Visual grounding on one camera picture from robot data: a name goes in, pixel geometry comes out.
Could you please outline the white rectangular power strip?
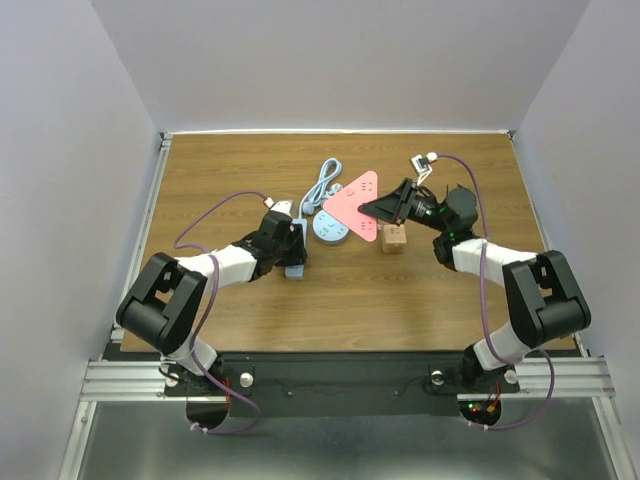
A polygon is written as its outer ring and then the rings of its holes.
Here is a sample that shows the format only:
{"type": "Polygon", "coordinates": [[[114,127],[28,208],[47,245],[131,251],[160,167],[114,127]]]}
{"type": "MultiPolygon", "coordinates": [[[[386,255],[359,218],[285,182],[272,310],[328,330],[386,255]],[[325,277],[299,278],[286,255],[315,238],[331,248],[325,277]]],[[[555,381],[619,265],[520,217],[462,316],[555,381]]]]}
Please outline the white rectangular power strip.
{"type": "MultiPolygon", "coordinates": [[[[304,218],[295,219],[294,224],[300,225],[302,230],[303,245],[306,245],[307,239],[307,220],[304,218]]],[[[304,278],[304,265],[287,266],[285,268],[285,278],[288,280],[302,280],[304,278]]]]}

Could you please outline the pink triangular power strip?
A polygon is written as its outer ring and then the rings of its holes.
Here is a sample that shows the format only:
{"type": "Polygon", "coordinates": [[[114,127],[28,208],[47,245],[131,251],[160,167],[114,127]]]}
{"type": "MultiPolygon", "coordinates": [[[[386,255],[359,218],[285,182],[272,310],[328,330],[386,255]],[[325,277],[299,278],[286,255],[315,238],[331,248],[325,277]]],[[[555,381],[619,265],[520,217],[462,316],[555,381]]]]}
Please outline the pink triangular power strip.
{"type": "Polygon", "coordinates": [[[359,207],[378,198],[378,174],[369,170],[324,201],[323,209],[367,242],[374,242],[378,221],[359,211],[359,207]]]}

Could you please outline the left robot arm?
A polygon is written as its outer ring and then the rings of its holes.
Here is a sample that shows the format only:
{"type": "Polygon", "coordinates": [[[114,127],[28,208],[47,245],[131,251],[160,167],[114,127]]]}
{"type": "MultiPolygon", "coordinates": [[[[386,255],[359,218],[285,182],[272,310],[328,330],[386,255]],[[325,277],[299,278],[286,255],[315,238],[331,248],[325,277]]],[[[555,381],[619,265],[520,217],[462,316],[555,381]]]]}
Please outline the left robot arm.
{"type": "Polygon", "coordinates": [[[116,323],[188,371],[199,393],[215,392],[223,371],[218,354],[199,338],[201,301],[219,289],[250,283],[275,267],[306,263],[305,233],[289,214],[271,209],[257,230],[230,245],[191,257],[160,252],[141,269],[116,311],[116,323]]]}

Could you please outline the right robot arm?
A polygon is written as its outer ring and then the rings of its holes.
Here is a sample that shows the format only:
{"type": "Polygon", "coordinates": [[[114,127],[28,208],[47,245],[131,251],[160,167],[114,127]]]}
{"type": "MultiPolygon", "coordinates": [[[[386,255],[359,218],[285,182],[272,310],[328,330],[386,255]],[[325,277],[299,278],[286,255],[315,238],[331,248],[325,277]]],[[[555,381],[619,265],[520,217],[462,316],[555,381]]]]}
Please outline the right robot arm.
{"type": "Polygon", "coordinates": [[[476,275],[481,290],[487,282],[503,287],[507,322],[497,330],[485,328],[483,339],[463,353],[460,378],[472,390],[491,384],[496,370],[591,323],[590,309],[566,257],[556,250],[517,251],[476,235],[473,227],[484,215],[483,205],[476,193],[461,185],[439,200],[431,190],[406,179],[392,193],[358,210],[389,224],[412,221],[436,230],[433,250],[441,265],[476,275]]]}

